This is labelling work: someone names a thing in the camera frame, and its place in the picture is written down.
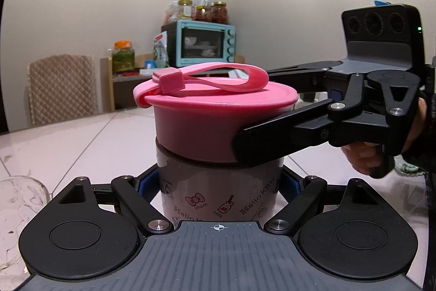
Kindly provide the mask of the right hand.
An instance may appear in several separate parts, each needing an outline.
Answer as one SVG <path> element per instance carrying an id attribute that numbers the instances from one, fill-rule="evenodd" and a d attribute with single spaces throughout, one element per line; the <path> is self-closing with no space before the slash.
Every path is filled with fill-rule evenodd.
<path id="1" fill-rule="evenodd" d="M 410 148 L 412 143 L 417 140 L 418 136 L 424 130 L 426 122 L 426 101 L 420 98 L 418 101 L 418 110 L 415 116 L 411 131 L 405 142 L 402 152 Z M 341 148 L 348 162 L 353 168 L 363 175 L 370 175 L 377 167 L 383 163 L 383 157 L 377 149 L 375 143 L 352 143 Z"/>

